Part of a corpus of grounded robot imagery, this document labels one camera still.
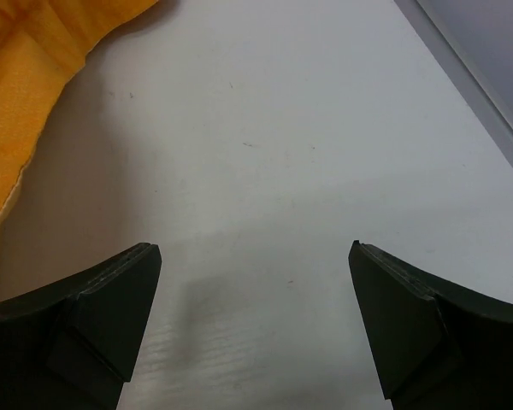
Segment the yellow printed pillowcase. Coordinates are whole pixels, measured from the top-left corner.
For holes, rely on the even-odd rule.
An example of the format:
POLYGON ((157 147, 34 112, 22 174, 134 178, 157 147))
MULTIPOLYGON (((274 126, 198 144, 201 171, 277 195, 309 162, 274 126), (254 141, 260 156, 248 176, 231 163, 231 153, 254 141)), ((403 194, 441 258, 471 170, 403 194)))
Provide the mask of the yellow printed pillowcase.
POLYGON ((50 111, 88 53, 152 1, 0 1, 0 223, 50 111))

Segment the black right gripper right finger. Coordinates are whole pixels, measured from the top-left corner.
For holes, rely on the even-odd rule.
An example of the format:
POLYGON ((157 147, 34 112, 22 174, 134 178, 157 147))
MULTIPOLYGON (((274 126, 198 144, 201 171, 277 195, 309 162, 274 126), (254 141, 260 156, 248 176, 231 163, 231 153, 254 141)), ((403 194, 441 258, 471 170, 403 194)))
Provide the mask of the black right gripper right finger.
POLYGON ((355 241, 348 257, 384 397, 395 409, 513 409, 513 304, 355 241))

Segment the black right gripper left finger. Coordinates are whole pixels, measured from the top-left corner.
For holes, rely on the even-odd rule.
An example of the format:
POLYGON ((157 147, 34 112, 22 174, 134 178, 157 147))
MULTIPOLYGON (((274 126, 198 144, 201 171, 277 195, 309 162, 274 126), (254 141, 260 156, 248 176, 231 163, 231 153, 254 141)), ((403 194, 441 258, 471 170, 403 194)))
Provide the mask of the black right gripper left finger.
POLYGON ((160 277, 139 243, 0 302, 0 409, 115 409, 131 381, 160 277))

